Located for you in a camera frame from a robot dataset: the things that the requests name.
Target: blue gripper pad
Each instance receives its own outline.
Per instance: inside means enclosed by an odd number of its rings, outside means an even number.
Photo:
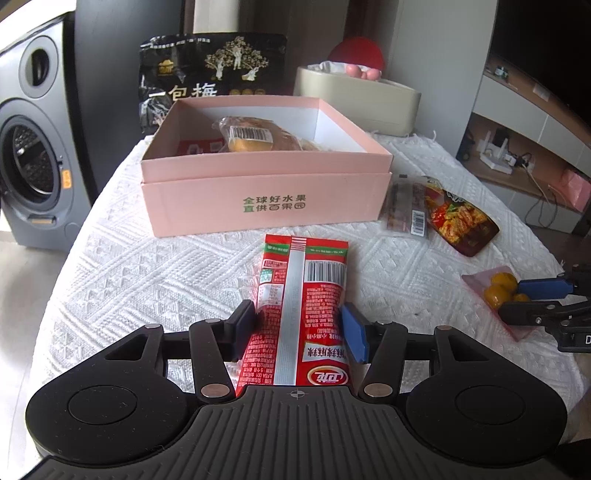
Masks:
[[[525,293],[531,300],[563,299],[573,292],[573,285],[563,278],[542,278],[521,280],[518,293]]]
[[[369,343],[365,336],[365,328],[355,320],[355,315],[349,310],[346,304],[341,309],[341,318],[343,322],[343,336],[347,345],[349,345],[355,361],[360,364],[368,363]]]

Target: pink box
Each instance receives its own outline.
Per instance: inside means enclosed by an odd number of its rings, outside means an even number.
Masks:
[[[213,140],[214,121],[255,116],[330,151],[177,155]],[[240,95],[180,99],[141,161],[155,236],[377,220],[392,154],[317,98]]]

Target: gray appliance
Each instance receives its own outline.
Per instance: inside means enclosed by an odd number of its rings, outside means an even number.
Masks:
[[[69,251],[90,211],[70,33],[63,16],[0,53],[0,206],[27,247]]]

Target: pink ball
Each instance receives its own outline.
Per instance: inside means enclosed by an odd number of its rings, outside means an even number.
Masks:
[[[368,80],[379,80],[382,73],[378,69],[369,69],[367,71]]]
[[[353,63],[349,63],[345,67],[345,72],[350,77],[353,77],[353,78],[356,78],[356,79],[361,78],[361,69],[359,68],[359,66],[357,66],[357,65],[355,65]]]

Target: white textured tablecloth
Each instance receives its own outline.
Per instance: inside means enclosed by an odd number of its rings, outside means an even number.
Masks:
[[[254,299],[264,235],[273,232],[349,241],[346,298],[369,319],[395,320],[417,333],[452,325],[552,386],[571,410],[587,387],[573,355],[559,353],[542,329],[513,341],[460,278],[500,265],[510,265],[521,279],[554,277],[561,271],[556,259],[436,142],[376,138],[394,154],[395,174],[438,178],[484,210],[501,233],[474,258],[433,232],[430,242],[393,238],[379,222],[154,238],[139,186],[146,139],[105,187],[60,273],[37,338],[31,392],[146,323],[172,332],[227,318],[241,300]],[[403,389],[427,375],[425,362],[410,362]],[[172,365],[169,376],[192,388],[188,361]]]

